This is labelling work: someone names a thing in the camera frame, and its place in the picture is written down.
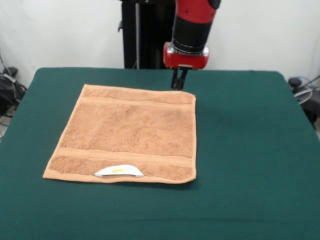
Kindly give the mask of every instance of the wire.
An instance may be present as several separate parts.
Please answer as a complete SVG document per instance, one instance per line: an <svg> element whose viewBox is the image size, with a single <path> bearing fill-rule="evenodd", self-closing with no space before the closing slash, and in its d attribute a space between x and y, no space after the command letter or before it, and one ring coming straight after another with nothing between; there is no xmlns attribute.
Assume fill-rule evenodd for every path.
<svg viewBox="0 0 320 240"><path fill-rule="evenodd" d="M306 80L306 81L308 81L309 84L311 84L312 87L314 87L314 84L311 82L311 80L305 76L295 76L294 78Z"/></svg>
<svg viewBox="0 0 320 240"><path fill-rule="evenodd" d="M0 125L5 126L5 127L9 127L9 125L4 124L4 123L2 123L2 122L0 122Z"/></svg>
<svg viewBox="0 0 320 240"><path fill-rule="evenodd" d="M131 69L134 69L137 66L137 61L135 61L135 64L133 65L133 67Z"/></svg>
<svg viewBox="0 0 320 240"><path fill-rule="evenodd" d="M3 58L2 58L1 49L0 49L0 62L1 62L1 64L2 64L2 66L4 67L4 69L9 73L10 77L12 77L12 74L11 74L9 68L6 67L6 65L5 65L5 63L4 63L4 60L3 60Z"/></svg>
<svg viewBox="0 0 320 240"><path fill-rule="evenodd" d="M310 69L309 69L309 76L312 74L312 70L314 69L314 64L315 64L315 60L316 60L316 52L317 52L317 48L319 46L319 43L320 43L320 33L314 42L312 60L311 60L311 65L310 65Z"/></svg>
<svg viewBox="0 0 320 240"><path fill-rule="evenodd" d="M301 87L299 87L299 89L303 89L304 87L308 86L309 84L314 83L315 81L317 81L318 79L320 79L320 75L316 76L313 80L311 80L310 82L303 84Z"/></svg>

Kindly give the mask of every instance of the green tablecloth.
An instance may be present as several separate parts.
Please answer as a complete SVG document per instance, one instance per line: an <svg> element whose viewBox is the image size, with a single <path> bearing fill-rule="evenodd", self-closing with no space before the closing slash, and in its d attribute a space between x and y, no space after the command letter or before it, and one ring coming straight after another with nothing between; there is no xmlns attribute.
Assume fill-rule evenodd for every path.
<svg viewBox="0 0 320 240"><path fill-rule="evenodd" d="M190 72L194 182L42 179L83 84L169 90L171 74L40 69L0 144L0 239L319 240L319 140L276 72Z"/></svg>

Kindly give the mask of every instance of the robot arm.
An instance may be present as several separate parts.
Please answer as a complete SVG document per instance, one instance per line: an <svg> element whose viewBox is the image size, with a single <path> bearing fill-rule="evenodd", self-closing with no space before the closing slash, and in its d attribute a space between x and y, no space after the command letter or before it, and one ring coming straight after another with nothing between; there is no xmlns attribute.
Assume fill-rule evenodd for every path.
<svg viewBox="0 0 320 240"><path fill-rule="evenodd" d="M171 87L181 90L189 69L203 69L209 59L206 42L221 0L176 0L172 41L163 48L164 64L173 69ZM178 69L182 75L178 78Z"/></svg>

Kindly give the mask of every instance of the towel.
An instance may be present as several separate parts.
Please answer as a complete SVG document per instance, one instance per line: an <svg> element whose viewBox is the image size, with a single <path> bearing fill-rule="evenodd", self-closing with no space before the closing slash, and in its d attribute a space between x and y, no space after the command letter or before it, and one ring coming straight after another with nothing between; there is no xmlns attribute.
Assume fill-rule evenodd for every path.
<svg viewBox="0 0 320 240"><path fill-rule="evenodd" d="M196 178L196 97L84 85L43 177L63 181L183 184ZM105 168L133 166L143 176Z"/></svg>

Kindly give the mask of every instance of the towel tag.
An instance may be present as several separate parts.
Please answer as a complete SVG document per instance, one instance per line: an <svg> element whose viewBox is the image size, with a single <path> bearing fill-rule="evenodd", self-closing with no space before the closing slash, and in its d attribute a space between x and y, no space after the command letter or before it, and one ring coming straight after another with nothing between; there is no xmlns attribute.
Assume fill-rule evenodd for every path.
<svg viewBox="0 0 320 240"><path fill-rule="evenodd" d="M143 173L135 166L132 165L118 165L109 166L93 174L96 177L103 177L109 175L133 175L136 177L143 177Z"/></svg>

